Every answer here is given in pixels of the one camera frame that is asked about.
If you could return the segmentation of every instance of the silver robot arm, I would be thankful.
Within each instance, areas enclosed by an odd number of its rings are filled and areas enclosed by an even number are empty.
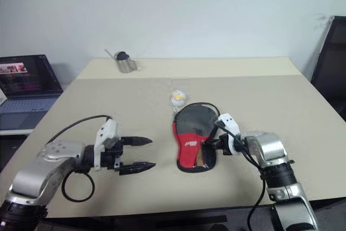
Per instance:
[[[244,142],[244,149],[257,158],[261,179],[267,183],[270,200],[271,219],[277,231],[318,230],[316,216],[302,185],[297,182],[285,148],[276,134],[252,132],[239,134],[238,125],[229,114],[219,117],[219,122],[228,131]],[[232,136],[227,138],[226,148],[229,154],[241,154],[239,144]]]
[[[15,176],[0,207],[0,231],[34,230],[46,217],[46,205],[62,183],[62,193],[72,202],[84,202],[92,197],[95,184],[87,175],[92,167],[107,167],[120,175],[140,173],[155,166],[150,162],[124,165],[120,161],[123,146],[143,146],[151,143],[146,137],[121,137],[117,123],[108,119],[97,132],[95,145],[82,142],[53,141],[44,146],[34,160]],[[64,182],[73,172],[86,174],[93,186],[91,194],[83,200],[67,196]]]

